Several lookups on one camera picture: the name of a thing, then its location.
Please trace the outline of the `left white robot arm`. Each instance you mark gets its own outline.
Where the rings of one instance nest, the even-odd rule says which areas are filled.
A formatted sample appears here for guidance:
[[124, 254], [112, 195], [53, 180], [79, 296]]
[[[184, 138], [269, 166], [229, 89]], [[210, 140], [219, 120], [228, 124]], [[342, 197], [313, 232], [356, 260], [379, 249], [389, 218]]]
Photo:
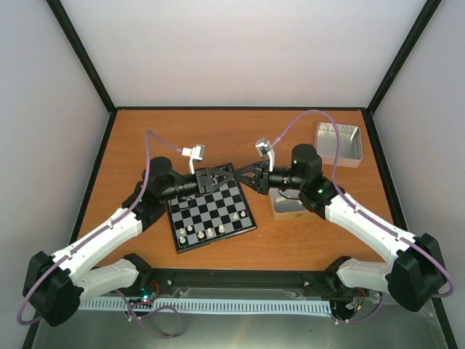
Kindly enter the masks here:
[[24, 303], [50, 326], [66, 322], [86, 301], [115, 289], [144, 292], [151, 284], [150, 266], [135, 254], [107, 267], [96, 265], [126, 241], [138, 236], [166, 212], [166, 201], [210, 194], [233, 179], [230, 171], [202, 168], [188, 175], [174, 171], [164, 156], [147, 157], [142, 181], [106, 221], [74, 243], [52, 254], [37, 252], [28, 263]]

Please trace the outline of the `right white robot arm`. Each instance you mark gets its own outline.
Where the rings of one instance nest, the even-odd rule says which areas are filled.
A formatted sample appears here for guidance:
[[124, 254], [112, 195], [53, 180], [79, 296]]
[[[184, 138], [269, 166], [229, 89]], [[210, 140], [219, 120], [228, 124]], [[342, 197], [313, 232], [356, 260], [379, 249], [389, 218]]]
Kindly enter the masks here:
[[336, 277], [345, 287], [385, 292], [417, 312], [446, 284], [438, 241], [428, 233], [416, 236], [398, 228], [356, 202], [323, 176], [322, 159], [313, 145], [295, 146], [289, 167], [259, 161], [236, 170], [234, 177], [264, 195], [272, 188], [297, 190], [309, 212], [349, 231], [382, 258], [382, 262], [341, 258]]

